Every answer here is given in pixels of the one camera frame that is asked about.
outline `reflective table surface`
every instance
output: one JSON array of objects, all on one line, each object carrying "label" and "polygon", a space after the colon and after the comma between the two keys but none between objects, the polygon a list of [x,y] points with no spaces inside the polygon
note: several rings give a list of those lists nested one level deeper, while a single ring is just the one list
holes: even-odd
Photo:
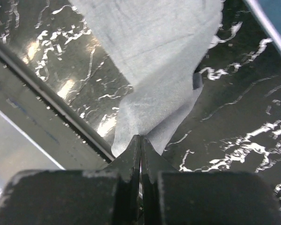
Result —
[{"label": "reflective table surface", "polygon": [[[204,88],[163,156],[180,171],[249,171],[281,196],[281,56],[242,1],[201,62]],[[0,39],[109,144],[133,91],[66,0],[0,1]]]}]

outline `gray surface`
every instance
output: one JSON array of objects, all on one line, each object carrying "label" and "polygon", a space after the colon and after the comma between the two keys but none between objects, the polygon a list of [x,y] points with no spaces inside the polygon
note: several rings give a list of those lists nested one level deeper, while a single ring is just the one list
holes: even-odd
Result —
[{"label": "gray surface", "polygon": [[192,74],[218,30],[220,0],[72,0],[134,92],[120,103],[114,156],[133,135],[162,154],[201,93]]},{"label": "gray surface", "polygon": [[0,194],[8,180],[27,169],[64,169],[0,111]]}]

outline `gray cloth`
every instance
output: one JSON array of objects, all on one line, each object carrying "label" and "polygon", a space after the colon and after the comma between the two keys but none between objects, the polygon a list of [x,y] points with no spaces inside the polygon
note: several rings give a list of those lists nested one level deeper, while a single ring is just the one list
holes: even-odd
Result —
[{"label": "gray cloth", "polygon": [[221,21],[221,0],[72,0],[134,92],[120,103],[114,156],[135,134],[164,147],[202,90],[192,74]]}]

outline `folded cloth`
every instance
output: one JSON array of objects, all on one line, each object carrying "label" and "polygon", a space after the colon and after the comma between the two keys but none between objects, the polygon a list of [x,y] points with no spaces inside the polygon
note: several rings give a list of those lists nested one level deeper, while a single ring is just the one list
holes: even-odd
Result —
[{"label": "folded cloth", "polygon": [[219,27],[221,0],[72,3],[134,89],[120,103],[112,153],[140,134],[162,154],[201,93],[193,72]]}]

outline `metal edge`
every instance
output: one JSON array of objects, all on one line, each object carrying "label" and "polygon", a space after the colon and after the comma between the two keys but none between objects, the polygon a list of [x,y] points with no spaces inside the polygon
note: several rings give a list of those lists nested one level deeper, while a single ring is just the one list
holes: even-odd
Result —
[{"label": "metal edge", "polygon": [[56,111],[62,120],[83,137],[88,145],[97,151],[107,163],[114,160],[114,156],[110,154],[110,145],[1,42],[0,59],[14,70],[32,91],[36,92],[46,104]]},{"label": "metal edge", "polygon": [[273,39],[274,43],[277,45],[279,51],[281,52],[281,35],[268,19],[267,15],[263,12],[261,5],[257,0],[245,0],[245,2],[252,9],[253,14],[263,26],[266,33]]},{"label": "metal edge", "polygon": [[19,128],[9,117],[7,117],[1,110],[0,116],[5,119],[11,126],[13,126],[21,135],[23,135],[31,144],[33,144],[40,152],[42,152],[50,161],[52,161],[59,169],[65,168],[59,164],[52,156],[50,156],[41,146],[39,146],[29,135],[27,135],[21,128]]}]

